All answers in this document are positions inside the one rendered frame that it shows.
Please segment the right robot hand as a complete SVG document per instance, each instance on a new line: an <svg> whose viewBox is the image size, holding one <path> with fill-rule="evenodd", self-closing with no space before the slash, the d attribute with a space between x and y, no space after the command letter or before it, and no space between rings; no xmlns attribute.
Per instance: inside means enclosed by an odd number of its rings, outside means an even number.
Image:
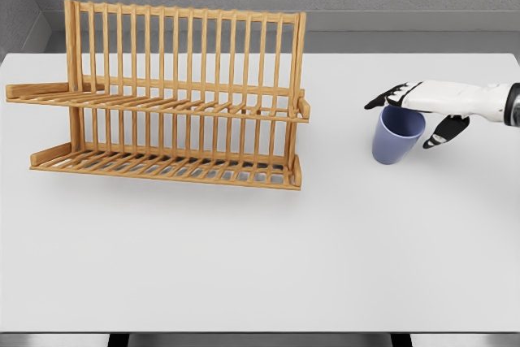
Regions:
<svg viewBox="0 0 520 347"><path fill-rule="evenodd" d="M391 105L444 115L422 146L430 149L451 141L464 131L469 126L470 115L485 117L489 109L487 97L487 92L479 86L425 80L397 85L368 102L365 108Z"/></svg>

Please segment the blue cup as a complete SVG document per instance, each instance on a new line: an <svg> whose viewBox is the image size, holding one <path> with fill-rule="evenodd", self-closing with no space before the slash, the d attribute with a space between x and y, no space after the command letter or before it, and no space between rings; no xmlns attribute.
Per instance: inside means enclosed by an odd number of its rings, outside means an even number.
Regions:
<svg viewBox="0 0 520 347"><path fill-rule="evenodd" d="M424 116L397 106L380 113L372 142L372 154L382 164L399 162L415 145L426 127Z"/></svg>

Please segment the wooden two-tier dish rack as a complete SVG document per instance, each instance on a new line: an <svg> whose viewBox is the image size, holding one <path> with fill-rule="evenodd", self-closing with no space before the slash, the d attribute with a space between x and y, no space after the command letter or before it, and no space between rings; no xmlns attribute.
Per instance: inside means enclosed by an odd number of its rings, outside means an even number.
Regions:
<svg viewBox="0 0 520 347"><path fill-rule="evenodd" d="M306 14L66 0L67 80L8 85L63 106L68 142L40 171L301 187L297 126Z"/></svg>

